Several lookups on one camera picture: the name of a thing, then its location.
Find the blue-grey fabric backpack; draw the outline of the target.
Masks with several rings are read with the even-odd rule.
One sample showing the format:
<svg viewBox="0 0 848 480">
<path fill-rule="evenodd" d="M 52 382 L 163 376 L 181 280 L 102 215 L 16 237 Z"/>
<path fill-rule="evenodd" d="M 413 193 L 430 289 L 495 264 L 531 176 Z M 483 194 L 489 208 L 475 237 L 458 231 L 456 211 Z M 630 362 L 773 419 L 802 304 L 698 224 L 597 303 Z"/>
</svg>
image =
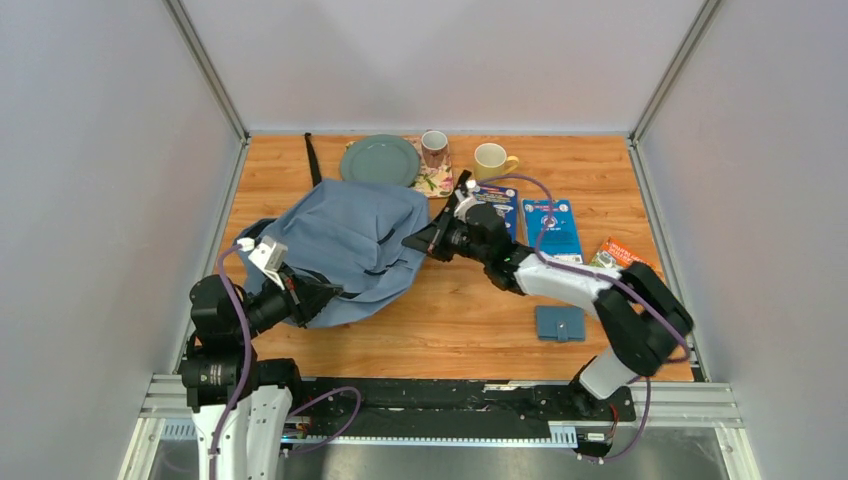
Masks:
<svg viewBox="0 0 848 480">
<path fill-rule="evenodd" d="M 281 216 L 237 237 L 286 245 L 283 264 L 301 283 L 340 285 L 343 293 L 305 327 L 332 328 L 367 319 L 410 290 L 425 256 L 402 240 L 428 222 L 427 197 L 409 187 L 323 179 Z"/>
</svg>

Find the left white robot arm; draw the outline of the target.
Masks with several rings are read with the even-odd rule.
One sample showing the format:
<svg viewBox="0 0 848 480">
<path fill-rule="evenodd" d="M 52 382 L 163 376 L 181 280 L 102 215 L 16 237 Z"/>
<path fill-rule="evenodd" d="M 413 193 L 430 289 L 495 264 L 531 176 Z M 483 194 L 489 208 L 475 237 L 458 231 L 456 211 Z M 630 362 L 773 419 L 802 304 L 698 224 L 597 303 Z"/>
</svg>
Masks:
<svg viewBox="0 0 848 480">
<path fill-rule="evenodd" d="M 213 274 L 190 291 L 195 331 L 178 372 L 202 479 L 273 478 L 286 426 L 309 404 L 295 361 L 260 360 L 252 341 L 286 319 L 306 326 L 343 289 L 317 272 L 280 277 L 249 294 Z"/>
</svg>

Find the dark blue paperback book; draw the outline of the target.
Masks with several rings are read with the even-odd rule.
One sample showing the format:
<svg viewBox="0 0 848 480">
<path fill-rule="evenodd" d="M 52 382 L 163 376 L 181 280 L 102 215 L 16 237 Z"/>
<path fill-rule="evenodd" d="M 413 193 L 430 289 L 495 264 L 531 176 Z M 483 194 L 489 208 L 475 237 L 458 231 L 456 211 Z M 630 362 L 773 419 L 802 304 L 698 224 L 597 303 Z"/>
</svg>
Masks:
<svg viewBox="0 0 848 480">
<path fill-rule="evenodd" d="M 518 192 L 514 188 L 499 187 L 494 185 L 477 185 L 478 190 L 475 197 L 496 210 L 498 216 L 504 221 L 507 232 L 513 241 L 517 241 L 517 221 L 519 213 Z"/>
</svg>

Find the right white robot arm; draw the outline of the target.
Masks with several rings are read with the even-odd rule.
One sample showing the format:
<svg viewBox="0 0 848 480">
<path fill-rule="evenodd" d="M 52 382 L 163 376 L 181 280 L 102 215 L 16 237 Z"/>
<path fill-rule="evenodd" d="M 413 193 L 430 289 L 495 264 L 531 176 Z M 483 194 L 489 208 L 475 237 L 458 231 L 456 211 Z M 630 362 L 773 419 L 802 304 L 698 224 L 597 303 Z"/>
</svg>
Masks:
<svg viewBox="0 0 848 480">
<path fill-rule="evenodd" d="M 475 260 L 503 291 L 559 300 L 596 318 L 609 346 L 569 384 L 577 415 L 596 418 L 630 381 L 688 361 L 686 338 L 694 320 L 650 266 L 635 261 L 614 269 L 557 260 L 513 239 L 504 219 L 478 199 L 477 191 L 464 171 L 436 218 L 402 243 L 442 262 L 456 255 Z"/>
</svg>

